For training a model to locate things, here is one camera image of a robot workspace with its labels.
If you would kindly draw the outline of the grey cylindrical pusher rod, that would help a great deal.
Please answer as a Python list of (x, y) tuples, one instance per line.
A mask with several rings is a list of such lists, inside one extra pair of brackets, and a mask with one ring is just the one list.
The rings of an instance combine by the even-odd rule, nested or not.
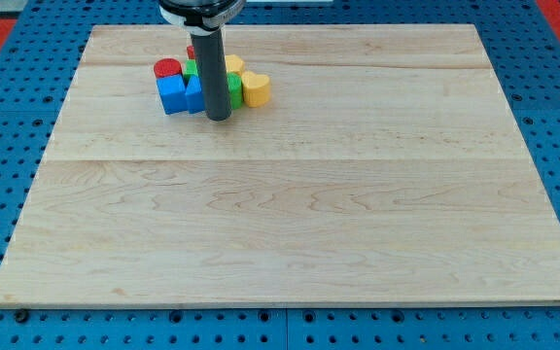
[(228, 73), (222, 31), (191, 35), (206, 116), (221, 122), (231, 116)]

